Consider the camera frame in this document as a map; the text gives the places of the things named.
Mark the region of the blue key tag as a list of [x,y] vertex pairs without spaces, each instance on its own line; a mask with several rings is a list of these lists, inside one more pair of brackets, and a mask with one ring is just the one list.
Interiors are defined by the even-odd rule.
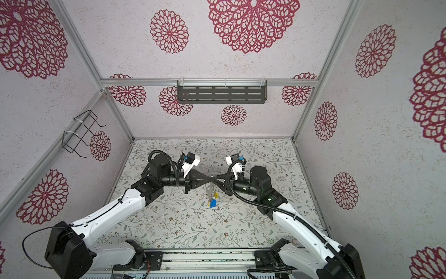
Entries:
[[212,199],[210,201],[210,208],[215,208],[217,206],[217,200],[216,199]]

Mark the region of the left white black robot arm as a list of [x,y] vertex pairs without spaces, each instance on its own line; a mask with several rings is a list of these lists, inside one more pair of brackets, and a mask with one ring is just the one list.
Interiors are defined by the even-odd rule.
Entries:
[[185,193],[217,178],[205,175],[195,167],[200,158],[181,155],[174,162],[160,150],[152,151],[141,177],[124,194],[96,212],[72,224],[60,222],[51,230],[44,255],[51,268],[62,279],[79,279],[92,269],[125,266],[138,270],[145,267],[145,250],[134,240],[116,245],[96,246],[100,236],[128,216],[139,212],[164,193],[165,187],[182,187]]

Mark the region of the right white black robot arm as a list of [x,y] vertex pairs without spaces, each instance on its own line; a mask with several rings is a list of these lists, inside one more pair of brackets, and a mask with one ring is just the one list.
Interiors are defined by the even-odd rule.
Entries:
[[311,279],[363,279],[364,268],[359,252],[350,244],[342,246],[306,221],[288,200],[272,187],[267,169],[254,166],[250,177],[234,174],[240,162],[232,164],[226,174],[209,177],[198,176],[194,187],[213,183],[225,193],[242,202],[255,206],[281,229],[287,231],[301,245],[286,239],[270,248],[270,261],[278,272],[297,270]]

